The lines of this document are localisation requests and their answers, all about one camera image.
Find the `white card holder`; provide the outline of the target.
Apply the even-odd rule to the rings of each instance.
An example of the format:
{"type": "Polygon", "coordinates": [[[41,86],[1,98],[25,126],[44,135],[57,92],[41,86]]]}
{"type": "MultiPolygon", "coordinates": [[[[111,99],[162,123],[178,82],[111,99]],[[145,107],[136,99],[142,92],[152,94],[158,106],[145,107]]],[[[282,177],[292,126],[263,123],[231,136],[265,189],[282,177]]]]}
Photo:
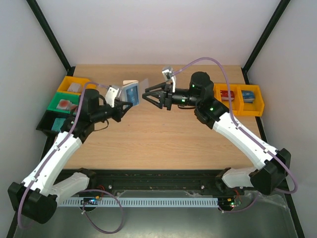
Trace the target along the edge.
{"type": "Polygon", "coordinates": [[[145,89],[149,86],[149,80],[146,78],[144,80],[123,80],[121,87],[120,99],[125,102],[132,103],[132,106],[137,106],[140,104],[142,99],[142,94],[145,89]]]}

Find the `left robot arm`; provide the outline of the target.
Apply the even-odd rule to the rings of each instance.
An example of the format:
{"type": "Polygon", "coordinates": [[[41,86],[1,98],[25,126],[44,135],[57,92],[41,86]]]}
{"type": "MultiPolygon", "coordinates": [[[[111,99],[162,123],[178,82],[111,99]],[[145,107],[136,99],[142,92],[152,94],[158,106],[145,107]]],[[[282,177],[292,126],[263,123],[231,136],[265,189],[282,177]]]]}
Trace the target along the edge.
{"type": "Polygon", "coordinates": [[[120,122],[133,106],[121,101],[117,90],[110,87],[103,97],[96,89],[86,89],[79,96],[76,114],[70,114],[58,133],[54,144],[37,167],[21,182],[13,182],[8,196],[18,224],[25,216],[39,224],[46,223],[58,205],[71,196],[84,191],[94,180],[94,173],[80,169],[71,177],[55,183],[66,162],[87,137],[95,131],[95,124],[113,119],[120,122]]]}

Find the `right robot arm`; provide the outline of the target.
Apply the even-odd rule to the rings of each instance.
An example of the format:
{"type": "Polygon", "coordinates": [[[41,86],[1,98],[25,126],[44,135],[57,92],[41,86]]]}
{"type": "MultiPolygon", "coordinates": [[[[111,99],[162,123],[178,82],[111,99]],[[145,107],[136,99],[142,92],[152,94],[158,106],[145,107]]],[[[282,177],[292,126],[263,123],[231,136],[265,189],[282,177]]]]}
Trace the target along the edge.
{"type": "Polygon", "coordinates": [[[288,175],[291,154],[286,149],[277,150],[243,126],[231,115],[229,108],[217,100],[213,82],[205,72],[191,76],[188,89],[175,87],[176,83],[161,83],[145,89],[142,97],[156,107],[170,110],[172,105],[193,106],[196,118],[208,128],[226,137],[253,166],[244,169],[226,168],[216,177],[216,189],[227,194],[236,187],[253,187],[270,195],[288,175]]]}

